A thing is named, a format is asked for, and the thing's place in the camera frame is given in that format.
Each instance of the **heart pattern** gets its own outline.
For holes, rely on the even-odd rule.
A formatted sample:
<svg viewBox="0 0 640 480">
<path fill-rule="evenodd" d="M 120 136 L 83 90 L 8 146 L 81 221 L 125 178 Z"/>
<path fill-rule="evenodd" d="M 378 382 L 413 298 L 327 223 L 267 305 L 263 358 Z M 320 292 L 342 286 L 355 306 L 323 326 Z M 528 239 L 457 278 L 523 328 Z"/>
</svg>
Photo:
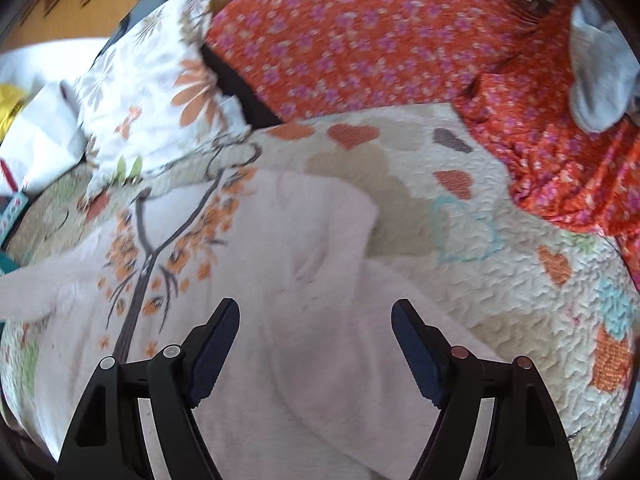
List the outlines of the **heart pattern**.
<svg viewBox="0 0 640 480">
<path fill-rule="evenodd" d="M 314 134 L 314 129 L 311 126 L 300 123 L 284 123 L 279 126 L 274 126 L 267 130 L 267 133 L 271 137 L 276 137 L 282 140 L 298 140 L 310 137 Z"/>
<path fill-rule="evenodd" d="M 438 179 L 447 191 L 458 197 L 460 200 L 471 199 L 471 186 L 473 177 L 460 170 L 435 171 L 434 176 Z"/>
<path fill-rule="evenodd" d="M 563 286 L 574 275 L 574 270 L 566 256 L 554 253 L 546 245 L 538 247 L 538 258 L 542 266 L 545 267 L 545 272 L 551 277 L 551 281 L 557 286 Z"/>
<path fill-rule="evenodd" d="M 327 135 L 348 151 L 360 144 L 377 139 L 380 136 L 380 130 L 375 126 L 352 126 L 351 124 L 338 123 L 329 128 Z"/>
<path fill-rule="evenodd" d="M 462 153 L 471 153 L 474 150 L 464 140 L 456 137 L 451 130 L 446 128 L 436 128 L 433 131 L 433 142 Z"/>
<path fill-rule="evenodd" d="M 617 341 L 601 324 L 596 336 L 594 357 L 591 386 L 601 392 L 613 393 L 624 384 L 633 365 L 634 357 L 629 351 L 628 339 L 625 337 Z"/>
</svg>

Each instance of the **tree branch pattern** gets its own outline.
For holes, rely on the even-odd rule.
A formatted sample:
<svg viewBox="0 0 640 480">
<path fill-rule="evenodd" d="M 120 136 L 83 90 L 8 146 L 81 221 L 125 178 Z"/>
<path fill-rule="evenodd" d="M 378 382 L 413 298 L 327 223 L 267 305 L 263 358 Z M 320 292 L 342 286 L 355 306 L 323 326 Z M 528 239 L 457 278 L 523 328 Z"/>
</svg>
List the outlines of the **tree branch pattern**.
<svg viewBox="0 0 640 480">
<path fill-rule="evenodd" d="M 213 183 L 186 221 L 164 242 L 153 248 L 146 235 L 144 208 L 150 190 L 143 190 L 135 199 L 134 215 L 130 208 L 118 213 L 116 234 L 106 253 L 103 270 L 97 286 L 109 302 L 105 328 L 108 329 L 114 314 L 125 316 L 113 356 L 120 363 L 129 357 L 129 349 L 138 318 L 154 316 L 161 312 L 162 332 L 172 301 L 187 292 L 193 280 L 202 281 L 211 276 L 212 266 L 217 264 L 214 249 L 226 246 L 221 238 L 233 227 L 234 214 L 240 199 L 250 194 L 246 184 L 255 174 L 255 168 L 238 168 L 222 184 L 223 170 L 212 178 Z M 195 273 L 185 270 L 187 263 L 196 263 Z M 100 349 L 110 346 L 109 337 L 98 342 Z M 156 352 L 157 343 L 151 342 L 146 354 Z"/>
</svg>

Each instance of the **orange blanket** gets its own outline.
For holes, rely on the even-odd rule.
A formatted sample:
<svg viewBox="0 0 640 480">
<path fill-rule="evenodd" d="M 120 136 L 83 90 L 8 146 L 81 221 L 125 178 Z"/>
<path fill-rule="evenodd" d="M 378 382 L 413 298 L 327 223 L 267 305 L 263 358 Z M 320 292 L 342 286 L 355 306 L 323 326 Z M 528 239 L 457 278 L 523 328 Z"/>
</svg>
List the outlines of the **orange blanket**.
<svg viewBox="0 0 640 480">
<path fill-rule="evenodd" d="M 283 121 L 445 102 L 534 28 L 508 0 L 234 0 L 207 44 Z"/>
<path fill-rule="evenodd" d="M 571 119 L 570 15 L 560 0 L 524 51 L 454 102 L 474 138 L 507 165 L 524 210 L 574 232 L 616 236 L 640 285 L 640 139 L 628 120 L 586 134 Z"/>
</svg>

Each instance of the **pillow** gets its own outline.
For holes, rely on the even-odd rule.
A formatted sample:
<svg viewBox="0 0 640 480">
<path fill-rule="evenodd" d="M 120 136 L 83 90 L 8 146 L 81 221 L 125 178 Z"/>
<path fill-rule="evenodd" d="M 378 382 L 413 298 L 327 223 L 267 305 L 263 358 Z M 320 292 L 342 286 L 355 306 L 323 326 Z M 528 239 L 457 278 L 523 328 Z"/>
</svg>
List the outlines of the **pillow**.
<svg viewBox="0 0 640 480">
<path fill-rule="evenodd" d="M 210 0 L 169 0 L 100 56 L 74 86 L 94 174 L 84 202 L 113 182 L 158 174 L 249 126 L 200 55 Z"/>
</svg>

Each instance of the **orange flower print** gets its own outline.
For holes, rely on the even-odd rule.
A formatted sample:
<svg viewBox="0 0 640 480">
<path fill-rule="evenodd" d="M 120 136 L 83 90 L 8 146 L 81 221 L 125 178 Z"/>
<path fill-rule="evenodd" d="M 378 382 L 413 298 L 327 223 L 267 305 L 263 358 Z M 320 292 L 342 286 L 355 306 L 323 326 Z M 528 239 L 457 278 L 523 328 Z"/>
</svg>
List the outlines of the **orange flower print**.
<svg viewBox="0 0 640 480">
<path fill-rule="evenodd" d="M 158 353 L 158 341 L 152 341 L 146 346 L 145 355 L 152 358 Z"/>
<path fill-rule="evenodd" d="M 196 277 L 199 280 L 206 280 L 211 275 L 211 264 L 209 262 L 204 262 L 198 266 L 198 273 Z"/>
<path fill-rule="evenodd" d="M 121 209 L 116 216 L 118 219 L 118 232 L 121 233 L 131 227 L 131 211 Z"/>
<path fill-rule="evenodd" d="M 166 263 L 166 268 L 169 272 L 180 274 L 180 271 L 189 261 L 190 252 L 186 247 L 187 243 L 187 238 L 181 238 L 178 240 L 174 251 L 171 253 L 169 260 Z"/>
<path fill-rule="evenodd" d="M 103 212 L 104 209 L 109 205 L 109 200 L 109 193 L 107 193 L 106 191 L 103 191 L 102 193 L 100 193 L 100 195 L 91 200 L 88 207 L 86 208 L 84 223 L 92 222 L 93 220 L 98 218 L 98 216 L 100 216 L 100 213 Z"/>
<path fill-rule="evenodd" d="M 204 110 L 207 124 L 211 127 L 214 119 L 220 116 L 216 76 L 201 60 L 183 59 L 180 65 L 184 72 L 175 80 L 174 86 L 188 86 L 171 100 L 173 106 L 186 105 L 180 115 L 180 126 L 193 124 Z"/>
<path fill-rule="evenodd" d="M 232 215 L 238 210 L 239 206 L 240 201 L 237 198 L 230 196 L 222 203 L 222 211 L 224 211 L 226 215 Z"/>
<path fill-rule="evenodd" d="M 124 300 L 122 298 L 118 298 L 118 301 L 116 301 L 116 314 L 118 314 L 118 316 L 122 316 L 124 313 L 124 307 Z"/>
<path fill-rule="evenodd" d="M 215 240 L 216 230 L 223 218 L 224 213 L 219 208 L 212 205 L 207 206 L 193 229 L 185 235 L 191 248 L 197 251 L 197 247 L 203 242 Z"/>
<path fill-rule="evenodd" d="M 229 229 L 233 227 L 233 224 L 234 224 L 234 220 L 231 217 L 225 218 L 222 224 L 220 224 L 220 230 L 223 233 L 226 233 L 227 231 L 229 231 Z"/>
<path fill-rule="evenodd" d="M 251 166 L 240 168 L 225 181 L 222 185 L 222 192 L 227 194 L 241 193 L 244 190 L 244 184 L 247 180 L 252 179 L 255 171 L 256 169 Z"/>
<path fill-rule="evenodd" d="M 129 130 L 131 128 L 131 123 L 138 117 L 140 117 L 141 113 L 142 108 L 138 108 L 137 106 L 130 106 L 127 118 L 122 121 L 122 124 L 116 126 L 116 133 L 120 134 L 125 140 L 129 139 Z"/>
<path fill-rule="evenodd" d="M 156 296 L 155 298 L 151 298 L 150 300 L 148 300 L 145 303 L 145 306 L 142 309 L 142 313 L 145 316 L 152 316 L 158 310 L 160 310 L 160 307 L 162 306 L 163 303 L 164 303 L 164 299 L 161 298 L 160 296 Z"/>
<path fill-rule="evenodd" d="M 197 226 L 204 225 L 217 225 L 222 218 L 222 212 L 220 211 L 220 197 L 215 196 L 213 200 L 206 206 L 202 215 L 198 219 Z"/>
<path fill-rule="evenodd" d="M 135 272 L 139 252 L 134 235 L 129 230 L 114 238 L 107 259 L 119 282 Z"/>
</svg>

